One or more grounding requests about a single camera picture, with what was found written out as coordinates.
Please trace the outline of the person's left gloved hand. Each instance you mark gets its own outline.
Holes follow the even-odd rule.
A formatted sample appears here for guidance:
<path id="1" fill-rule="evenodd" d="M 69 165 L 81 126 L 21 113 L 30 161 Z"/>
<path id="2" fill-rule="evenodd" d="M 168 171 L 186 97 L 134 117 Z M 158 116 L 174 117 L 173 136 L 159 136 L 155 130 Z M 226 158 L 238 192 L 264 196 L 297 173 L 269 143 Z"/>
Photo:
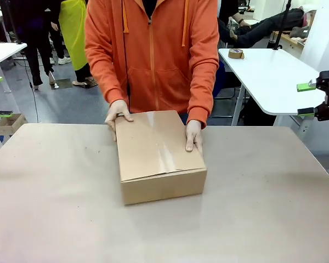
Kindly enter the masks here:
<path id="1" fill-rule="evenodd" d="M 186 146 L 187 152 L 192 152 L 194 147 L 197 148 L 200 155 L 203 156 L 203 138 L 202 123 L 197 120 L 190 120 L 186 125 Z"/>

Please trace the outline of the person's right gloved hand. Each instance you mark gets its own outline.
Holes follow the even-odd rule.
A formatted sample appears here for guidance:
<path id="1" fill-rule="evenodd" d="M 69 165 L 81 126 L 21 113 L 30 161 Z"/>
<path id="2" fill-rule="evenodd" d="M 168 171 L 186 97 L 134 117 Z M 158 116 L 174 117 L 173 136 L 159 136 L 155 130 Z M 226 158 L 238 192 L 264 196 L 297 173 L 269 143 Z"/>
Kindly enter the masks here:
<path id="1" fill-rule="evenodd" d="M 108 126 L 114 141 L 117 140 L 115 120 L 119 115 L 123 116 L 126 121 L 133 122 L 127 103 L 124 100 L 116 100 L 110 105 L 104 122 Z"/>

